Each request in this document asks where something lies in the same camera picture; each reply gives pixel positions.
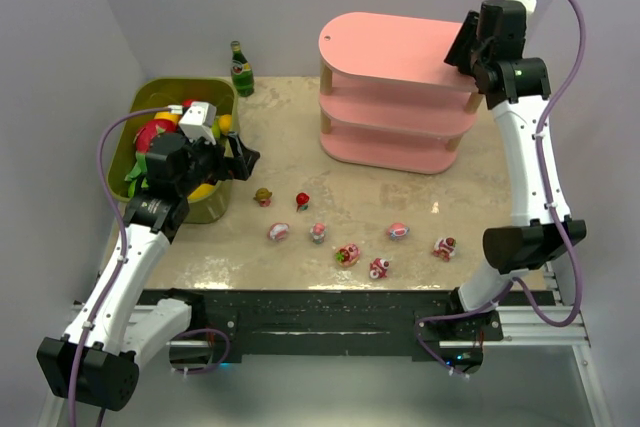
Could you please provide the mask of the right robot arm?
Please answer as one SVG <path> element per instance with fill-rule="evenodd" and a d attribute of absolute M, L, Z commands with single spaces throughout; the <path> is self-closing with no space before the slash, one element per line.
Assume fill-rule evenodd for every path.
<path fill-rule="evenodd" d="M 551 89 L 540 58 L 523 55 L 525 6 L 516 0 L 487 0 L 467 14 L 445 61 L 475 81 L 504 145 L 511 184 L 511 223 L 487 229 L 484 260 L 455 292 L 456 315 L 494 309 L 527 272 L 567 255 L 575 294 L 570 313 L 580 310 L 583 281 L 575 247 L 587 233 L 572 216 L 557 174 L 550 135 Z"/>

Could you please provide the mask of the red-haired doll toy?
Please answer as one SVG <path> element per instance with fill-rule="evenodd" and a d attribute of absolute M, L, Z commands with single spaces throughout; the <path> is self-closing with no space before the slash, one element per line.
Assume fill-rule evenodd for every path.
<path fill-rule="evenodd" d="M 305 211 L 309 207 L 310 196 L 305 192 L 300 192 L 296 195 L 296 211 Z"/>

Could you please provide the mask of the pink round toy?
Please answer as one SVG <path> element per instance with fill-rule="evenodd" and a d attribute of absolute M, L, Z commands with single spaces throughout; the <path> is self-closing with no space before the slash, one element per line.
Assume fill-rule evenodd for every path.
<path fill-rule="evenodd" d="M 290 226 L 288 223 L 284 223 L 284 222 L 274 223 L 269 228 L 267 237 L 274 242 L 280 242 L 285 240 L 288 237 L 289 231 L 290 231 Z"/>

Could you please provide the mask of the brown-haired doll toy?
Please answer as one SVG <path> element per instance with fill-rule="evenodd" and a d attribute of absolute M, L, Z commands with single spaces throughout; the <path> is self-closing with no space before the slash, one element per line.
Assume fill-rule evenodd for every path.
<path fill-rule="evenodd" d="M 267 188 L 259 188 L 256 190 L 253 199 L 260 207 L 269 207 L 272 202 L 273 193 Z"/>

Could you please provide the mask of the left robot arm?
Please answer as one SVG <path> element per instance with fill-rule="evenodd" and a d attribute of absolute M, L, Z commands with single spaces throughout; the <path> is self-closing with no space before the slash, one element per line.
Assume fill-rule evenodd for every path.
<path fill-rule="evenodd" d="M 204 304 L 190 294 L 164 299 L 130 322 L 144 286 L 189 213 L 188 197 L 205 183 L 247 180 L 259 152 L 231 132 L 156 136 L 145 155 L 145 190 L 127 204 L 121 237 L 86 304 L 58 339 L 46 337 L 36 358 L 52 393 L 111 411 L 131 399 L 142 368 L 175 336 L 203 324 Z"/>

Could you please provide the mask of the small pink figure toy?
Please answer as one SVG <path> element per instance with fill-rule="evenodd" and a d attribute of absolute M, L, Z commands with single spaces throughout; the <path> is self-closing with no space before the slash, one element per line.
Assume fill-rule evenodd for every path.
<path fill-rule="evenodd" d="M 326 225 L 321 222 L 315 223 L 310 229 L 310 235 L 314 244 L 322 244 L 326 236 Z"/>

